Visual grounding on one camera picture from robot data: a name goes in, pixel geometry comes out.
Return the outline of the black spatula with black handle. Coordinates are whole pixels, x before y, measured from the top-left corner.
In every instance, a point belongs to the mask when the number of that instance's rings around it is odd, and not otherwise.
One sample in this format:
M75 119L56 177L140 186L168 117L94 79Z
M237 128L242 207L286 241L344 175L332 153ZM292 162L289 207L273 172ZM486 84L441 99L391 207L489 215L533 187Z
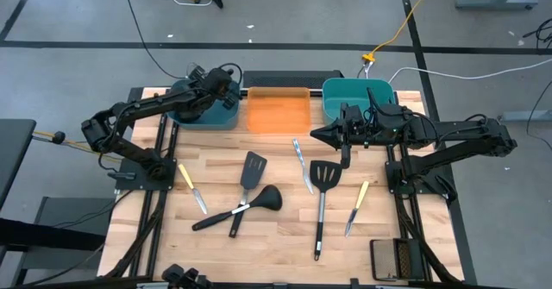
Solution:
M243 188L239 207L244 206L248 200L248 193L253 190L260 182L262 174L266 168L267 159L248 151L244 166L241 172L240 185Z

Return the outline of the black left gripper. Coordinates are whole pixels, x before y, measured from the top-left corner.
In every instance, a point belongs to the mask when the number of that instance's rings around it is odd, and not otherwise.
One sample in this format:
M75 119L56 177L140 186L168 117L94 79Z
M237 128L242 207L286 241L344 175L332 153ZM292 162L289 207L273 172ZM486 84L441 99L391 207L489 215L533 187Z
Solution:
M239 83L233 80L234 70L215 67L206 72L201 66L195 66L188 74L191 88L200 96L199 106L209 109L215 101L223 103L226 110L236 106L242 99Z

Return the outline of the black flat bar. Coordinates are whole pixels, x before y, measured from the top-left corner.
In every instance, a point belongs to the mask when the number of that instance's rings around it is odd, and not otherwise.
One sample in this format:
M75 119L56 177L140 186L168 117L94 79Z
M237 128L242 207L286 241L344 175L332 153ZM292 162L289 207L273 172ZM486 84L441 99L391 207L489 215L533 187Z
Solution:
M0 218L0 245L95 250L105 236Z

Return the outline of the yellow handled table knife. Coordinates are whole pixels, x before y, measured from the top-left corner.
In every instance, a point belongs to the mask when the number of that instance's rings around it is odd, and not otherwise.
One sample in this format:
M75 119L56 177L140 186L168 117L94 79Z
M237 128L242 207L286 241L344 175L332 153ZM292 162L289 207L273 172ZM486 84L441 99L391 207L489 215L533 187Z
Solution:
M353 224L354 224L354 219L356 217L356 214L357 214L358 210L361 207L361 204L363 202L364 197L366 196L367 189L368 189L369 185L370 185L370 183L368 181L364 181L361 185L361 189L360 189L359 194L357 196L354 208L351 210L351 213L349 215L349 218L348 218L348 221L347 221L347 224L346 224L346 229L345 229L345 236L346 237L349 237L349 235L352 231Z
M206 207L206 204L200 194L200 191L195 187L195 185L193 184L193 182L191 181L191 178L190 178L190 175L189 173L186 171L185 169L185 166L183 164L178 164L178 169L181 173L181 175L183 176L183 178L185 179L185 182L186 184L189 186L189 188L191 189L192 193L193 193L193 196L194 198L196 199L201 211L207 215L208 214L208 211L207 211L207 207Z

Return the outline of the black lumpy device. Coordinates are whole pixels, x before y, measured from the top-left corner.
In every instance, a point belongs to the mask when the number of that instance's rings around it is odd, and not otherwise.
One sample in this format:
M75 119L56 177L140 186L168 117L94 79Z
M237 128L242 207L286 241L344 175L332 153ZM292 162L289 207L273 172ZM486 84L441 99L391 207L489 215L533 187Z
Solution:
M185 270L178 264L172 264L161 275L171 288L178 289L213 289L214 285L205 275L195 268Z

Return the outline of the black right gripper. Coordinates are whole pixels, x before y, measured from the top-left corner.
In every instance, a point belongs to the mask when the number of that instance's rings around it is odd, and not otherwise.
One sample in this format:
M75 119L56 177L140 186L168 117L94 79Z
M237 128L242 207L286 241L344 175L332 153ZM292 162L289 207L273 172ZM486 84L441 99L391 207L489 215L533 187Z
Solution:
M351 162L351 147L362 145L365 148L368 141L379 131L374 124L365 119L358 105L349 106L347 103L341 103L339 121L313 129L310 135L333 148L340 148L341 166L347 169Z

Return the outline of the black aluminium table frame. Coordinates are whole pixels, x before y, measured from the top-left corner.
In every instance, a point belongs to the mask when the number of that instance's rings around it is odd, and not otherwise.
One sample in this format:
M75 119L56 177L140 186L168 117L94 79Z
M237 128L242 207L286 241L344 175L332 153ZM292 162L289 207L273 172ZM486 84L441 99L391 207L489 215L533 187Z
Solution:
M146 275L148 277L154 275L167 196L168 192L173 188L176 170L176 160L173 158L174 146L169 146L167 154L163 155L161 153L162 142L166 132L167 116L166 113L159 116L160 122L157 136L154 146L151 148L159 151L160 156L166 159L166 162L169 164L168 175L163 180L151 180L147 177L146 172L141 166L125 158L123 158L118 171L110 174L110 177L116 180L117 190L126 192L144 191L145 194L136 237L122 258L104 275L106 278L120 278L125 273L129 273L130 276L136 276L140 266L141 251L146 241L150 242L147 253Z
M407 179L394 146L387 145L385 163L388 190L393 195L398 218L399 239L392 241L396 271L387 280L432 281L437 277L445 283L459 283L426 242L417 196L433 194L453 203L457 191L436 169L421 176Z

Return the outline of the black plastic ladle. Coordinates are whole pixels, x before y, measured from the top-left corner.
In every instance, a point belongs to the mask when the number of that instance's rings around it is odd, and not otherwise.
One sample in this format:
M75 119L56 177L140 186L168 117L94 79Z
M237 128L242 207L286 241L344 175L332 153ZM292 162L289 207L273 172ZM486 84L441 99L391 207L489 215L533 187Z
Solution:
M233 215L243 213L245 210L255 207L261 207L268 210L280 210L283 205L283 198L279 189L275 185L265 186L260 194L248 204L235 208L230 211L216 214L215 216L207 217L191 226L193 231L206 229L212 225L220 223L221 221L232 217Z

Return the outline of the orange translucent plastic bin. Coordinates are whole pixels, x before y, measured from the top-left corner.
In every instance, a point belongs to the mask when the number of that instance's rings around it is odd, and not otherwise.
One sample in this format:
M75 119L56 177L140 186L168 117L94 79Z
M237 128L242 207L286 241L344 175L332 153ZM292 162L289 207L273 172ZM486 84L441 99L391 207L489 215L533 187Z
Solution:
M311 128L311 94L304 87L251 87L247 129L255 134L303 134Z

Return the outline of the black perforated metal panel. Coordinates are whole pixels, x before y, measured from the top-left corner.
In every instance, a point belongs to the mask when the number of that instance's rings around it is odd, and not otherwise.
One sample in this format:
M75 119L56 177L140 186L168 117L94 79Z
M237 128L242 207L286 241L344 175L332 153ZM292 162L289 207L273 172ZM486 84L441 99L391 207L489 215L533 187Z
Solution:
M332 71L245 71L243 88L304 87L321 89L332 78L343 78L339 70Z

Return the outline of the black slotted spatula steel handle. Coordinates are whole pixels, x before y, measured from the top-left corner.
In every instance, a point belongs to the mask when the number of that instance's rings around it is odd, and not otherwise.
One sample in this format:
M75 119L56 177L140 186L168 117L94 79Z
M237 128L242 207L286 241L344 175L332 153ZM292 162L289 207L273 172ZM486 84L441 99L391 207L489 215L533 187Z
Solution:
M319 190L317 232L314 248L315 261L319 260L322 253L326 193L338 185L341 176L342 166L339 163L326 160L313 160L310 163L310 181Z

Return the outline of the metal box grater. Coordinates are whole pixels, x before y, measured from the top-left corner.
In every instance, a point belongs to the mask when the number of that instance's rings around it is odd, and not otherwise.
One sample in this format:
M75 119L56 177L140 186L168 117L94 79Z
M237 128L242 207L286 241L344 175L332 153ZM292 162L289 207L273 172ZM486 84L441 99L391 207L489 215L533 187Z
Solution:
M369 247L375 280L424 280L421 249L416 240L372 240Z

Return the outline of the grey floor bar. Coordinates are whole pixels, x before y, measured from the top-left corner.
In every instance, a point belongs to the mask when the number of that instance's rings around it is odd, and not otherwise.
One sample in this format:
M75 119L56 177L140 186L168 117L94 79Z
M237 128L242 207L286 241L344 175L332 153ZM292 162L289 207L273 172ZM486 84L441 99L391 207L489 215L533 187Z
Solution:
M552 110L506 111L499 118L503 122L552 122Z

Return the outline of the black table edge rail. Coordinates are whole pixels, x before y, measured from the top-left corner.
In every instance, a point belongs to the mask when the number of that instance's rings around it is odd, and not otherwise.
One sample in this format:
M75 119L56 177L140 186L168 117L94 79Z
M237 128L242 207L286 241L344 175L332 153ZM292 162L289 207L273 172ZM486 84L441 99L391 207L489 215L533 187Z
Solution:
M126 278L96 278L62 283L25 284L0 289L511 289L496 286L477 286L462 283L413 281L406 285L362 285L351 279L345 285L292 283L229 283L181 280L179 282L153 281L147 276Z

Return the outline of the teal plastic bin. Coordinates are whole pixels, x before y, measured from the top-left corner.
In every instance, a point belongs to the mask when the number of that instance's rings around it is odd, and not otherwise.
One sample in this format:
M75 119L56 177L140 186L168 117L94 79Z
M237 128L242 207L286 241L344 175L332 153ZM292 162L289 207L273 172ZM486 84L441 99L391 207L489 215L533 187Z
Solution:
M361 111L369 107L367 88L378 104L394 104L393 88L381 79L332 78L323 83L323 122L329 125L340 115L342 103L358 105Z
M166 93L174 91L184 91L191 89L191 81L189 79L181 79L175 82L171 89ZM170 111L168 115L183 129L186 130L230 130L233 129L238 122L239 103L226 110L223 103L215 101L215 103L207 109L201 116L191 120L184 119L179 113Z

